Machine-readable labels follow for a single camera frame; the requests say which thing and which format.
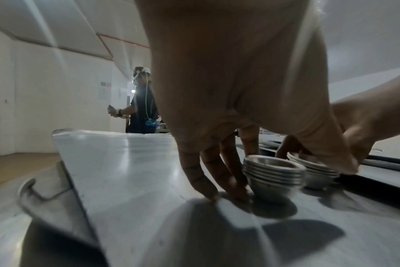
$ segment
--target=dark shirt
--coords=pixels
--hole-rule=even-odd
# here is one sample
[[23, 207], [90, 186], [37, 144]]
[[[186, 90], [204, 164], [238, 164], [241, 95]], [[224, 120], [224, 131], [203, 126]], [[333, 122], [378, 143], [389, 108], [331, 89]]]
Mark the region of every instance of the dark shirt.
[[130, 105], [134, 105], [137, 108], [137, 113], [131, 115], [130, 117], [130, 125], [128, 126], [128, 132], [130, 133], [150, 132], [147, 129], [149, 127], [146, 127], [146, 122], [149, 119], [155, 121], [158, 118], [157, 108], [155, 101], [153, 99], [152, 91], [150, 90], [150, 85], [147, 87], [147, 92], [145, 85], [137, 86]]

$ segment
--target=man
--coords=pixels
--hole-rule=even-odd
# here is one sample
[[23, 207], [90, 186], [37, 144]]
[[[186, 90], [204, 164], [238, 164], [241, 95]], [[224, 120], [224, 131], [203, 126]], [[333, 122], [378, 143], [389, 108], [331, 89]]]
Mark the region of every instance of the man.
[[133, 72], [133, 81], [136, 90], [130, 105], [125, 109], [108, 109], [112, 117], [130, 117], [128, 133], [155, 133], [157, 108], [151, 91], [150, 70], [144, 67], [136, 67]]

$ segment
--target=headset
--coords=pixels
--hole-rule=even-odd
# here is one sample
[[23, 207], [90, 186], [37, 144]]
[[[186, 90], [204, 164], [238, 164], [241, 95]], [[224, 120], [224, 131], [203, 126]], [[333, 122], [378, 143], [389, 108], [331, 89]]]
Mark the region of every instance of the headset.
[[[140, 73], [146, 73], [146, 78], [148, 77], [147, 74], [150, 74], [150, 69], [149, 68], [142, 68], [141, 70], [136, 70], [135, 73], [136, 75], [134, 76], [133, 80], [131, 81], [131, 83], [133, 84], [135, 79], [138, 78], [138, 76], [140, 75]], [[146, 116], [147, 116], [147, 122], [146, 122], [146, 126], [147, 127], [157, 127], [157, 123], [156, 120], [153, 120], [149, 117], [149, 113], [147, 112], [147, 87], [149, 85], [149, 80], [147, 79], [146, 81], [146, 98], [145, 98], [145, 108], [146, 108]]]

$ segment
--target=ceiling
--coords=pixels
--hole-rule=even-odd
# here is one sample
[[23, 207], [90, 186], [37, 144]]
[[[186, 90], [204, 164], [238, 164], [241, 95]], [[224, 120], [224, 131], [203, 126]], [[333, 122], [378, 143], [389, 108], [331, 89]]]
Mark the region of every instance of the ceiling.
[[[331, 82], [400, 67], [400, 0], [316, 0]], [[0, 0], [0, 30], [23, 41], [150, 67], [132, 0]]]

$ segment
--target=stack of bowls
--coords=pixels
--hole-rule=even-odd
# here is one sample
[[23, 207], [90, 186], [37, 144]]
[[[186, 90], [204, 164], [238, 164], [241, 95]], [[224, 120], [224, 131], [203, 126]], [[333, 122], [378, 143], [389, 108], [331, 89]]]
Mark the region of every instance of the stack of bowls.
[[287, 156], [291, 162], [302, 164], [307, 168], [305, 176], [307, 188], [324, 190], [333, 183], [335, 178], [339, 177], [338, 172], [328, 168], [314, 156], [300, 153], [288, 153]]
[[306, 168], [279, 158], [251, 155], [244, 159], [243, 172], [255, 195], [282, 204], [303, 186]]

